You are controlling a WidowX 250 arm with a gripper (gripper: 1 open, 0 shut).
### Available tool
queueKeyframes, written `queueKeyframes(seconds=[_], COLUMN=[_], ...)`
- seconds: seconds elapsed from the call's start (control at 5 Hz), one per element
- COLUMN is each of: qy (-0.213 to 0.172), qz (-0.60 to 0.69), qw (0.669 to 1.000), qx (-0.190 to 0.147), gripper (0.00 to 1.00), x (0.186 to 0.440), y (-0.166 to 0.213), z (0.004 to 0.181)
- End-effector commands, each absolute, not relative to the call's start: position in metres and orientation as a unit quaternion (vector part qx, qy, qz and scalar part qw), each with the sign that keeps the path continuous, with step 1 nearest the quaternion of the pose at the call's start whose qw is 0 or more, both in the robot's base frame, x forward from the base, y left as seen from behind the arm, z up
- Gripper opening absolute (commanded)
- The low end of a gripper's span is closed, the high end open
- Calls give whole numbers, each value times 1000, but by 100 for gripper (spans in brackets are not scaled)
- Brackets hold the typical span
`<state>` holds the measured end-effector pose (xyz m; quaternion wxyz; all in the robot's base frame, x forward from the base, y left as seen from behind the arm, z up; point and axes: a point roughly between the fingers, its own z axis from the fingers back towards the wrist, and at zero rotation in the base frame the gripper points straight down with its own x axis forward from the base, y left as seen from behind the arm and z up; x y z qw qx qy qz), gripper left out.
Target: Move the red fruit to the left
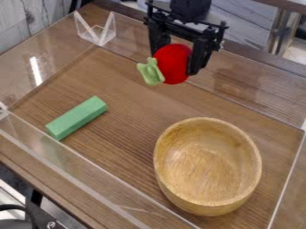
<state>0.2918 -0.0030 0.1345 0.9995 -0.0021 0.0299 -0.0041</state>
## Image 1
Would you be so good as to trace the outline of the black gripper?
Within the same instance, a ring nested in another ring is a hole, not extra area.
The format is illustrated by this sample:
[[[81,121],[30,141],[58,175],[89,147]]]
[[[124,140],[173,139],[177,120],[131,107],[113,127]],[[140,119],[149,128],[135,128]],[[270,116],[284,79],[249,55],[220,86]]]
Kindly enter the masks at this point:
[[[171,36],[193,42],[187,60],[187,75],[205,67],[213,51],[220,50],[227,21],[209,12],[211,0],[145,0],[151,53],[171,43]]]

